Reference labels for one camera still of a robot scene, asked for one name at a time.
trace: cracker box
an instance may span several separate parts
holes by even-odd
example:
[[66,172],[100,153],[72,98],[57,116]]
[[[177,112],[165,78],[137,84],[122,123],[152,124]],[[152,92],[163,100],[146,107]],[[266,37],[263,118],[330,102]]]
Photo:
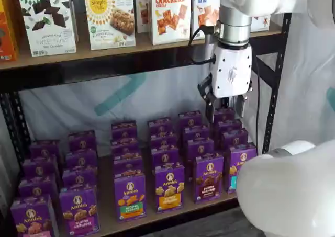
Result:
[[119,140],[122,138],[136,138],[136,137],[137,137],[137,126],[135,120],[115,123],[111,126],[111,138],[113,140]]
[[31,55],[76,52],[71,0],[19,0]]
[[96,151],[96,139],[94,130],[72,133],[68,136],[70,152],[81,149],[93,149]]
[[135,0],[137,33],[149,31],[148,0]]
[[156,166],[154,175],[157,213],[183,208],[185,174],[182,162]]
[[189,40],[191,0],[149,0],[148,6],[153,45]]
[[85,0],[91,50],[135,46],[133,0]]
[[247,144],[248,132],[245,128],[223,132],[221,136],[221,149],[227,150],[230,146]]
[[215,109],[213,124],[216,125],[219,121],[234,120],[234,119],[235,119],[235,111],[233,108]]
[[97,185],[97,168],[93,166],[77,166],[71,169],[65,169],[63,172],[64,187],[74,185],[89,184],[92,187]]
[[59,195],[69,236],[86,236],[100,229],[95,188],[76,185]]
[[119,221],[146,216],[146,181],[142,168],[115,172],[114,191]]
[[138,141],[136,138],[124,138],[112,141],[110,145],[111,153],[114,156],[121,156],[131,151],[139,151]]
[[16,225],[17,236],[59,236],[49,195],[15,199],[10,210]]
[[180,162],[179,149],[175,145],[163,145],[151,149],[152,166],[161,166],[167,163],[175,164]]
[[160,132],[172,131],[172,120],[170,117],[148,121],[150,135],[158,134]]
[[[192,0],[191,36],[201,26],[215,26],[219,19],[220,0]],[[200,31],[195,39],[205,38]]]
[[194,202],[220,198],[224,158],[219,153],[197,157],[194,161]]
[[18,190],[21,197],[50,195],[52,201],[58,199],[58,190],[53,174],[45,177],[23,178]]
[[68,153],[65,156],[67,168],[74,168],[76,166],[95,166],[98,167],[98,159],[96,151],[92,149],[83,149]]
[[158,134],[150,135],[150,148],[159,148],[163,145],[169,144],[177,144],[177,138],[173,131],[160,132]]
[[229,194],[236,191],[237,175],[241,166],[248,160],[257,156],[256,147],[253,143],[232,146],[225,157],[225,191]]

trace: cardboard box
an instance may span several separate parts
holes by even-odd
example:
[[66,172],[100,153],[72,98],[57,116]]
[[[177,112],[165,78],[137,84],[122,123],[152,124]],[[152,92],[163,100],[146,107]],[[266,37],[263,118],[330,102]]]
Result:
[[96,192],[93,187],[63,188],[59,195],[68,235],[86,236],[100,230]]
[[220,198],[224,158],[219,153],[206,154],[194,161],[194,202]]
[[236,191],[236,181],[242,165],[257,156],[253,143],[232,146],[225,155],[225,191],[229,194]]
[[96,151],[96,138],[94,130],[72,133],[68,136],[70,152],[81,149]]
[[189,40],[191,0],[149,0],[148,6],[153,45]]
[[91,50],[135,46],[133,0],[85,0]]
[[146,216],[146,180],[143,169],[114,173],[117,219],[121,222]]
[[19,0],[31,55],[76,52],[71,0]]
[[[201,26],[215,26],[219,19],[220,0],[192,0],[191,36]],[[194,39],[204,39],[200,31]]]
[[50,196],[17,198],[10,208],[17,236],[58,237],[59,231]]
[[119,140],[122,138],[136,138],[137,126],[135,120],[123,121],[121,123],[114,123],[111,126],[111,138]]
[[182,162],[156,166],[154,175],[157,213],[183,208],[185,174]]

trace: purple cereal box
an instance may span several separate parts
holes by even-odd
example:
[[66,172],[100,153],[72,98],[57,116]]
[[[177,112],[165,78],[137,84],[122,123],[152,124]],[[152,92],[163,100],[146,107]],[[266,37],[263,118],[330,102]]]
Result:
[[158,134],[160,132],[172,131],[172,121],[170,117],[148,121],[150,135]]
[[224,158],[219,153],[197,157],[193,164],[194,202],[220,198]]
[[214,111],[214,125],[219,121],[234,120],[235,111],[233,108],[221,108]]
[[94,130],[72,133],[68,136],[70,152],[80,149],[93,149],[96,151],[96,138]]
[[71,169],[65,169],[63,173],[64,187],[72,187],[78,184],[89,184],[92,187],[97,185],[96,166],[76,166]]
[[111,126],[111,138],[119,140],[122,138],[136,138],[137,126],[135,120],[123,121],[121,123],[114,123]]
[[185,113],[179,113],[179,128],[183,129],[187,126],[201,126],[202,125],[202,115],[199,110],[189,111]]
[[146,216],[146,180],[142,168],[115,172],[114,191],[120,222]]
[[10,208],[18,237],[58,237],[49,195],[15,199]]
[[257,156],[253,143],[232,146],[226,152],[225,157],[225,191],[229,194],[236,190],[236,180],[241,166],[248,160]]
[[23,178],[18,187],[21,197],[50,195],[52,201],[58,199],[54,174],[45,177]]
[[227,131],[221,134],[222,150],[226,150],[230,146],[247,144],[247,142],[248,142],[248,132],[245,128],[242,128],[240,130]]
[[75,166],[96,166],[98,167],[98,159],[96,151],[92,149],[78,150],[74,153],[68,153],[65,156],[66,166],[74,168]]
[[173,131],[150,135],[150,148],[159,148],[169,144],[177,145],[177,137]]
[[138,141],[136,138],[124,138],[116,141],[111,141],[111,154],[113,156],[121,156],[127,152],[138,151]]
[[157,213],[183,208],[185,174],[182,162],[156,166],[154,175]]
[[152,166],[161,166],[166,163],[175,164],[179,162],[179,149],[175,145],[163,145],[159,148],[151,149]]
[[86,236],[100,229],[95,188],[75,185],[59,195],[69,236]]

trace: pretzel crackers box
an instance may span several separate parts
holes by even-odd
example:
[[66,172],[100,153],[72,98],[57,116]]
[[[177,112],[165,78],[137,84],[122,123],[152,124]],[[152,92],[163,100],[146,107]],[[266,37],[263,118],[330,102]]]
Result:
[[135,46],[133,0],[85,0],[91,50]]
[[154,175],[157,213],[183,208],[185,175],[182,162],[156,166]]
[[194,202],[220,198],[224,158],[219,153],[206,154],[194,161]]
[[135,0],[137,33],[149,31],[148,0]]
[[59,195],[69,236],[86,236],[100,229],[95,188],[76,185]]
[[[191,35],[201,26],[214,26],[219,19],[220,0],[192,0]],[[200,31],[195,39],[205,38]]]
[[191,0],[149,0],[149,23],[153,45],[189,40]]
[[15,199],[10,208],[18,237],[58,237],[50,196]]
[[146,181],[143,168],[115,172],[114,191],[119,221],[135,220],[146,216]]
[[237,175],[242,165],[254,157],[257,157],[257,150],[253,143],[240,144],[229,148],[225,156],[224,187],[227,193],[235,192]]

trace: cracker image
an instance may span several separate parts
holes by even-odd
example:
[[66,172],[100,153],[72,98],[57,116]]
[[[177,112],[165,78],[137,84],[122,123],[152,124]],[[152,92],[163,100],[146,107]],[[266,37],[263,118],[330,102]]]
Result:
[[185,19],[186,12],[187,12],[187,6],[184,5],[184,4],[180,5],[179,17],[181,19],[183,19],[183,20]]

